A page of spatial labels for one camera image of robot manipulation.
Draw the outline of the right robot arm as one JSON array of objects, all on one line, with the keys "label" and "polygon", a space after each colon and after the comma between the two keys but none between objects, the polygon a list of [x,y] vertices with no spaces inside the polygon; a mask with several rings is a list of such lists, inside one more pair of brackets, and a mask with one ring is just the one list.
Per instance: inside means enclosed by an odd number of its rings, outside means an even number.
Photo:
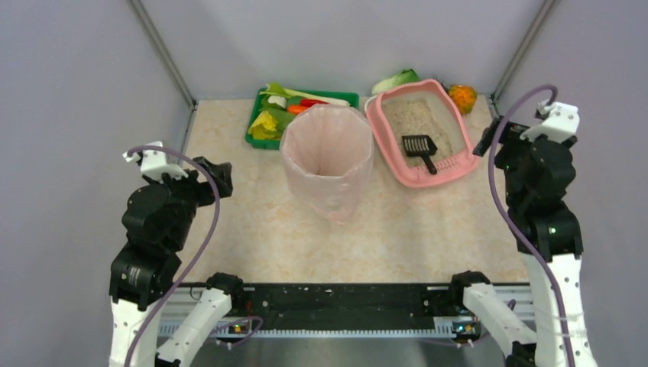
[{"label": "right robot arm", "polygon": [[514,225],[528,274],[535,325],[528,327],[479,271],[454,274],[449,299],[482,323],[507,366],[594,366],[580,288],[582,234],[563,199],[575,178],[570,149],[576,137],[552,141],[546,134],[527,138],[525,131],[495,119],[474,154],[482,157],[493,142],[501,145],[491,166],[504,172],[505,219]]}]

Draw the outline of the pink plastic trash bag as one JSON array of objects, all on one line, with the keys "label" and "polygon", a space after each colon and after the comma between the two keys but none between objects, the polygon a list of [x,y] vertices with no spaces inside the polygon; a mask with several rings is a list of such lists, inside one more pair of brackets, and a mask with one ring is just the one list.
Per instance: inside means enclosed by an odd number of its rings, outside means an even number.
[{"label": "pink plastic trash bag", "polygon": [[374,163],[373,131],[357,109],[306,109],[283,131],[280,154],[288,190],[301,203],[330,222],[351,220]]}]

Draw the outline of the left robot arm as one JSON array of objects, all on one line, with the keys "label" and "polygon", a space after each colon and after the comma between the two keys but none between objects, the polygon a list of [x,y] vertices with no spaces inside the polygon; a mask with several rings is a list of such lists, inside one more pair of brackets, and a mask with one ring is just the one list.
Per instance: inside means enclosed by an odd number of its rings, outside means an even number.
[{"label": "left robot arm", "polygon": [[232,195],[232,166],[203,157],[184,170],[165,157],[144,154],[146,185],[128,198],[121,222],[126,243],[111,264],[110,366],[188,366],[213,327],[236,305],[243,281],[217,272],[206,281],[196,306],[162,346],[160,310],[176,289],[173,278],[198,208]]}]

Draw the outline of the black slotted litter scoop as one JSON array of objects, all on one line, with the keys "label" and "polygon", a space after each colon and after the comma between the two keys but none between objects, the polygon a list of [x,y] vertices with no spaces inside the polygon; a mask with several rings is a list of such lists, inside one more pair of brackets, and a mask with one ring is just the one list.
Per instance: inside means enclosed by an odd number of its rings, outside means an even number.
[{"label": "black slotted litter scoop", "polygon": [[429,135],[404,135],[401,137],[401,141],[407,157],[421,158],[430,174],[438,173],[431,159],[438,148]]}]

